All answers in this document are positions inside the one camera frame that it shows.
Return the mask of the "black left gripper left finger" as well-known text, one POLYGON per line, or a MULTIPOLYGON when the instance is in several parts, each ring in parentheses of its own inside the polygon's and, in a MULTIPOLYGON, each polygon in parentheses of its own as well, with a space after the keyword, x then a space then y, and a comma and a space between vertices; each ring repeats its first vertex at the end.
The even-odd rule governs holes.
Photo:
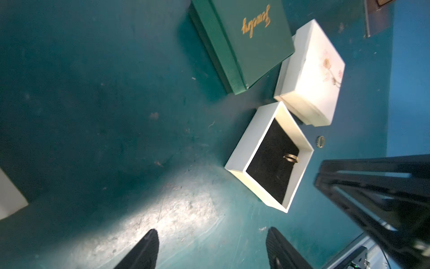
POLYGON ((149 230, 115 266, 115 269, 155 269, 159 246, 160 241, 157 230, 149 230))

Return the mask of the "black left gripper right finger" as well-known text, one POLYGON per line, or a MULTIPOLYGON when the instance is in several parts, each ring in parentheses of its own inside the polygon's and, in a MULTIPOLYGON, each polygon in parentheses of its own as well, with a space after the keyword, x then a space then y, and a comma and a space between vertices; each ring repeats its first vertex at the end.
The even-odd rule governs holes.
POLYGON ((312 269, 292 244, 275 227, 270 227, 266 248, 271 269, 312 269))

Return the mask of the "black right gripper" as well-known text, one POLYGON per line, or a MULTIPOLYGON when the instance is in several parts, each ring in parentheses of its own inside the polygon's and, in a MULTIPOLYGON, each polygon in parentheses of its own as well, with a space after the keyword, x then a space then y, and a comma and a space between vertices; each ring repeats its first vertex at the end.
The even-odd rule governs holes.
POLYGON ((324 160, 315 186, 400 267, 429 268, 429 155, 324 160))

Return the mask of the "white box base black insert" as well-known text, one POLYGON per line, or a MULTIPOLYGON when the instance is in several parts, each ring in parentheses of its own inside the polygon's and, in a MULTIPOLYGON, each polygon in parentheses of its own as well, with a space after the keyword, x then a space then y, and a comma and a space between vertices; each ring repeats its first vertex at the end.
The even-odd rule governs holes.
POLYGON ((282 102, 259 107, 225 165, 265 205, 287 213, 314 149, 282 102))

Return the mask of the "white flower gift box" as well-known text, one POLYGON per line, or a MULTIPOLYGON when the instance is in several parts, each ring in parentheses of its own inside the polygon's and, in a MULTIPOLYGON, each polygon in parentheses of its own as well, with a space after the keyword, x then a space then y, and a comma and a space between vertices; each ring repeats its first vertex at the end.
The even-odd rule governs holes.
POLYGON ((275 100, 306 125, 331 125, 345 62, 313 19, 292 37, 295 52, 282 62, 275 100))

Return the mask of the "white lotus box lid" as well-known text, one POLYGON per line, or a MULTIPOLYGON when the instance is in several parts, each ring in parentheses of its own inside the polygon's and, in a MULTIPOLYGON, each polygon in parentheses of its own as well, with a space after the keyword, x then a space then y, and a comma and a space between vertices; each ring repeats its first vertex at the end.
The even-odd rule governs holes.
POLYGON ((3 170, 1 170, 0 199, 1 220, 29 205, 27 199, 22 195, 3 170))

